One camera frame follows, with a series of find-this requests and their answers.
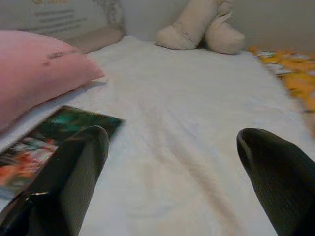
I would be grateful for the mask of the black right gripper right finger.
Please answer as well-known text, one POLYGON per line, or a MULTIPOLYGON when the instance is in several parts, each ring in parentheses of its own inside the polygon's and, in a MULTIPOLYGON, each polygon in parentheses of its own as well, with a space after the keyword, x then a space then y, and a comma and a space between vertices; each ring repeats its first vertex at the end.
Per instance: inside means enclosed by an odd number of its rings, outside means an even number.
POLYGON ((267 130, 238 132, 239 159, 278 236, 315 236, 315 162, 267 130))

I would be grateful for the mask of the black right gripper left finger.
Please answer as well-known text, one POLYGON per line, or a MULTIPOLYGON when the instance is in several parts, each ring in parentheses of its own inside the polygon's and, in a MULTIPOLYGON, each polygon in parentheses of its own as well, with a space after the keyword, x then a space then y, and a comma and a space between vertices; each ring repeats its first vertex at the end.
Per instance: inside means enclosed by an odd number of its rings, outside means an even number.
POLYGON ((100 126, 66 139, 2 210, 0 236, 78 236, 108 145, 100 126))

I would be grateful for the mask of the yellow egg cartoon print blanket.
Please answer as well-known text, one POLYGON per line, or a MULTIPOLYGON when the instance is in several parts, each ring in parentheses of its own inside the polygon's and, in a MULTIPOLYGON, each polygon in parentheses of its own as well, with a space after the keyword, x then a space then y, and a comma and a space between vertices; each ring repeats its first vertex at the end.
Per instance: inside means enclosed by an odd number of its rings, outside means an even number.
POLYGON ((250 47, 249 51, 281 80, 290 96, 299 103, 302 118, 315 136, 315 55, 259 47, 250 47))

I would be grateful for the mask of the pink pillow with bunny embroidery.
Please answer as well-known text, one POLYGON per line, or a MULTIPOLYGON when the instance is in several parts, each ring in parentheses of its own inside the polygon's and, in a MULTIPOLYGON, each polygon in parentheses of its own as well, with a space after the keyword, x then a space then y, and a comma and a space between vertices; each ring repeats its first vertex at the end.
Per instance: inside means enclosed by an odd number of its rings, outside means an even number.
POLYGON ((102 77, 96 63, 63 41, 0 30, 0 133, 29 109, 102 77))

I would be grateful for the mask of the colourful picture book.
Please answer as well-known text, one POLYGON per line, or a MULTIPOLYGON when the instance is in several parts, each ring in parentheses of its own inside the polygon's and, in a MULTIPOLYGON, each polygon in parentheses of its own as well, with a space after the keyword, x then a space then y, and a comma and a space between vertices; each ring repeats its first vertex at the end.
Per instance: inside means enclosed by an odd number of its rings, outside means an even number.
POLYGON ((62 106, 0 152, 0 211, 70 136, 100 126, 112 140, 125 120, 62 106))

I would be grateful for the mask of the white quilted bed sheet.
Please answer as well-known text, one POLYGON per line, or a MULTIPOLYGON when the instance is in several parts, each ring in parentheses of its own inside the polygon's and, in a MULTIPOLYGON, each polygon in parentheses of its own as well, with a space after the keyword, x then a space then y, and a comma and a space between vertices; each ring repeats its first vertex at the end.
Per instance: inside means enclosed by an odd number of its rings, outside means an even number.
POLYGON ((299 103, 249 52, 172 51, 127 36, 89 54, 105 77, 30 110, 0 151, 62 105, 125 120, 80 236, 277 236, 239 159, 268 130, 315 161, 299 103))

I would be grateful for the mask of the beige cushion with text print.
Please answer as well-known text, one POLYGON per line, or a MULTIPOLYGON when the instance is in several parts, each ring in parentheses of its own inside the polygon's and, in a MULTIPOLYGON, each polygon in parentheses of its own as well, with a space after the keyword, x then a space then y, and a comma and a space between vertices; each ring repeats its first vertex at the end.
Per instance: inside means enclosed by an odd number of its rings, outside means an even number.
POLYGON ((120 0, 0 0, 0 30, 57 38, 85 54, 125 35, 120 0))

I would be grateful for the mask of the beige plush toy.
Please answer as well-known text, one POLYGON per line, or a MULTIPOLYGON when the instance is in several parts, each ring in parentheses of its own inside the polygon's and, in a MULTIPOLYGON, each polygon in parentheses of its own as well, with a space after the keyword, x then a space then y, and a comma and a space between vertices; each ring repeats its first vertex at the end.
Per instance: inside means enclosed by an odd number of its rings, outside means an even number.
POLYGON ((230 24, 234 0, 190 0, 178 19, 159 30, 155 44, 172 50, 193 50, 200 42, 217 53, 235 55, 245 36, 230 24))

